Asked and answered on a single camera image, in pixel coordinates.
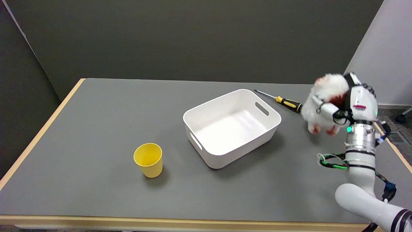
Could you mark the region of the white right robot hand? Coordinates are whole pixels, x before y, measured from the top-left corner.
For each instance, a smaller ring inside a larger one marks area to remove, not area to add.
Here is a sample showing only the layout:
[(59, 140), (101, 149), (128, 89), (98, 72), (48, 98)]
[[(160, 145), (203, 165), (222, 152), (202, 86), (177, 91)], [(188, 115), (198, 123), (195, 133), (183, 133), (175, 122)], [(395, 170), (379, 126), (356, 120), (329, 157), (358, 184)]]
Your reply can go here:
[(323, 76), (315, 82), (309, 100), (317, 115), (337, 125), (371, 124), (377, 119), (375, 91), (354, 72)]

